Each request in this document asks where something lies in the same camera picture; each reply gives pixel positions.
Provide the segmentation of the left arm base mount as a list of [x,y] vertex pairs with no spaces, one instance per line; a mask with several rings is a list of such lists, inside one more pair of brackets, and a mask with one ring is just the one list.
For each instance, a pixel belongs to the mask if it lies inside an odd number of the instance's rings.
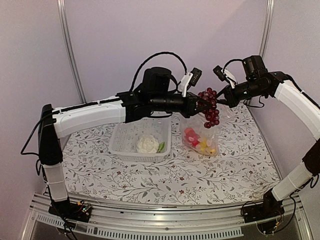
[[51,200],[48,213],[59,216],[61,219],[88,223],[91,218],[92,205],[83,200],[74,203],[69,198],[63,201]]

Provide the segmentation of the front aluminium rail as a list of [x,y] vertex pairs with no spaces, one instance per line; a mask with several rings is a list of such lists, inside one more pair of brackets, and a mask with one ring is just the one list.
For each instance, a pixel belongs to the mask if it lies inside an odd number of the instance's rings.
[[309,221],[298,195],[283,201],[279,227],[268,218],[245,222],[244,203],[221,205],[155,205],[70,194],[70,200],[92,204],[88,222],[63,221],[49,213],[47,193],[35,193],[19,235],[21,240],[313,240]]

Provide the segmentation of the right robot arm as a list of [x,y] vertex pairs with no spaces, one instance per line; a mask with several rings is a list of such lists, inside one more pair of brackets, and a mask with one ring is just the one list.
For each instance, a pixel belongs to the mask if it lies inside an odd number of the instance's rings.
[[[245,81],[237,83],[228,71],[228,64],[242,64]],[[310,98],[287,73],[269,71],[260,55],[244,59],[231,59],[224,66],[216,66],[214,74],[227,85],[219,92],[224,96],[221,104],[229,108],[236,107],[241,101],[254,97],[271,97],[295,117],[298,126],[307,130],[313,138],[313,145],[303,155],[301,162],[290,171],[277,185],[266,192],[258,213],[262,218],[269,218],[278,210],[282,200],[301,190],[305,184],[320,173],[320,107]]]

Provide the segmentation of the aluminium frame post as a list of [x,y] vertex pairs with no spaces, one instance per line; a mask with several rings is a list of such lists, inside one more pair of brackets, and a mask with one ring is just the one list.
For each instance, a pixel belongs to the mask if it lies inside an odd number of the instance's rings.
[[78,71],[78,66],[73,50],[72,45],[72,39],[71,34],[69,30],[69,24],[68,24],[68,17],[67,17],[67,11],[66,11],[66,5],[64,0],[57,0],[57,9],[58,9],[58,15],[62,30],[62,36],[65,44],[65,49],[70,65],[71,74],[73,77],[73,81],[75,84],[75,88],[79,97],[79,100],[82,104],[87,103],[87,99],[85,96],[84,88],[81,82],[80,74]]
[[270,37],[272,22],[273,22],[274,8],[275,8],[275,0],[267,0],[264,24],[262,28],[262,37],[261,37],[261,42],[259,47],[259,55],[263,59],[267,52],[267,47],[268,47],[268,42],[269,42],[269,37]]

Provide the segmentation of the left aluminium frame post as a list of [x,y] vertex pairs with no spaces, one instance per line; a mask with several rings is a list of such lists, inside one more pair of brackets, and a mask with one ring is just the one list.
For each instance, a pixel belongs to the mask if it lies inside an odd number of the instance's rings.
[[78,71],[78,66],[73,50],[72,45],[72,39],[71,34],[69,30],[69,24],[68,24],[68,17],[67,17],[67,11],[66,11],[66,5],[64,0],[57,0],[57,9],[58,9],[58,15],[62,30],[62,36],[65,44],[65,49],[70,65],[71,74],[73,77],[73,81],[75,84],[75,88],[79,97],[79,100],[82,104],[87,103],[87,99],[85,96],[84,88],[81,82],[80,74]]

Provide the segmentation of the right aluminium frame post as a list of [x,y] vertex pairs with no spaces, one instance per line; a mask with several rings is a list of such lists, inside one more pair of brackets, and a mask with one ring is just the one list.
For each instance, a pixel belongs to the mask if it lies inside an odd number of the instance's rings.
[[267,0],[264,24],[262,28],[262,37],[261,37],[261,42],[259,47],[259,55],[263,59],[267,52],[267,47],[268,47],[268,42],[269,42],[269,37],[270,37],[272,22],[273,22],[274,8],[275,8],[275,0]]

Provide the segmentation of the floral table mat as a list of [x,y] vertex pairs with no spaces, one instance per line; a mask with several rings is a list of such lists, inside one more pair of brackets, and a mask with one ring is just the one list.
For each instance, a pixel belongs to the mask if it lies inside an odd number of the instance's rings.
[[63,149],[70,194],[174,205],[211,205],[260,200],[280,177],[259,129],[244,105],[220,108],[217,156],[182,143],[180,115],[171,119],[171,151],[158,163],[123,161],[110,152],[113,125],[74,133]]

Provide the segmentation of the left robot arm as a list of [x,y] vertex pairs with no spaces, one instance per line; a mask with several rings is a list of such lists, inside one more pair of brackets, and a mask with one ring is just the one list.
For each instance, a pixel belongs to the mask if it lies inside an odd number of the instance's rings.
[[110,98],[65,108],[44,105],[31,133],[37,133],[35,155],[55,209],[63,217],[70,217],[75,211],[65,184],[60,138],[101,125],[139,121],[153,112],[180,113],[186,119],[195,116],[212,106],[209,100],[188,91],[201,75],[202,71],[194,68],[186,70],[182,80],[177,81],[169,69],[155,66],[144,71],[138,86],[131,85],[128,91]]

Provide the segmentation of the clear zip top bag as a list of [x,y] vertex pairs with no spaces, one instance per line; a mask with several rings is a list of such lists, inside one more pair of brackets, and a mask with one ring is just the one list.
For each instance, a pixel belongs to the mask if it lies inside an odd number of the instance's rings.
[[221,104],[217,106],[217,109],[219,110],[219,125],[211,128],[204,127],[205,117],[202,113],[199,113],[190,118],[184,118],[182,116],[179,117],[179,130],[181,133],[181,141],[186,147],[198,152],[201,155],[209,156],[205,154],[205,149],[203,151],[197,151],[195,147],[188,146],[184,143],[183,141],[184,130],[186,128],[192,128],[200,136],[200,138],[207,139],[208,147],[213,147],[217,149],[217,155],[218,155],[219,153],[218,141],[219,141],[220,133],[222,133],[222,126],[223,124],[226,124],[232,120],[232,118],[234,117],[234,113],[227,106],[224,106]]

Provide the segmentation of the white plastic basket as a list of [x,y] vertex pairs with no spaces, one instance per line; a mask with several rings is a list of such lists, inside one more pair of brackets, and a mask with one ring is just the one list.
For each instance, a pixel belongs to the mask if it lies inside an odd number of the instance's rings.
[[143,118],[119,123],[109,142],[109,151],[123,161],[161,162],[171,153],[171,118]]

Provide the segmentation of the dark purple toy grapes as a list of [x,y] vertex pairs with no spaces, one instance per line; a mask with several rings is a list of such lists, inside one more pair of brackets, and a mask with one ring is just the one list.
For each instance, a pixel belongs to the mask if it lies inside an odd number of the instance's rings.
[[205,119],[204,127],[210,129],[218,126],[220,124],[220,111],[217,108],[217,92],[208,87],[206,90],[199,92],[198,97],[210,102],[210,109],[202,112]]

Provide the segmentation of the small green toy vegetable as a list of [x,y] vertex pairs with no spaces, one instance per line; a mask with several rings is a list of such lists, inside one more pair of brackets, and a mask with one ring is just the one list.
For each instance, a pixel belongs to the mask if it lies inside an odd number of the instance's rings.
[[165,142],[161,142],[158,146],[157,153],[160,153],[165,147]]

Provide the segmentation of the red toy bell pepper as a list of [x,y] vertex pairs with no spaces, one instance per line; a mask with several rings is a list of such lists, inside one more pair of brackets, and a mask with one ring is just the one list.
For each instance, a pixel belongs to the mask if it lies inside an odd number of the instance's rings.
[[183,133],[184,135],[182,140],[187,146],[195,148],[200,143],[200,136],[193,128],[188,127],[183,131]]

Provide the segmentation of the white toy cauliflower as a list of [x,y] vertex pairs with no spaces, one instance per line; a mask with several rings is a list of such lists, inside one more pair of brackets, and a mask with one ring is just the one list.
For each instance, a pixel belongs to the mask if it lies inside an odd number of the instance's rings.
[[153,135],[143,134],[136,143],[136,151],[142,154],[155,154],[159,147],[159,141]]

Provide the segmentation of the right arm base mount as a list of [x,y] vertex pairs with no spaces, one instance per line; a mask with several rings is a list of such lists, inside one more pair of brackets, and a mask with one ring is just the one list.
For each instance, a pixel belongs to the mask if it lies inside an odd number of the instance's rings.
[[252,205],[245,203],[240,210],[240,214],[244,218],[245,223],[261,221],[285,213],[282,201],[276,201],[273,198],[263,199],[263,202],[259,204],[252,201],[250,201],[250,203],[252,203]]

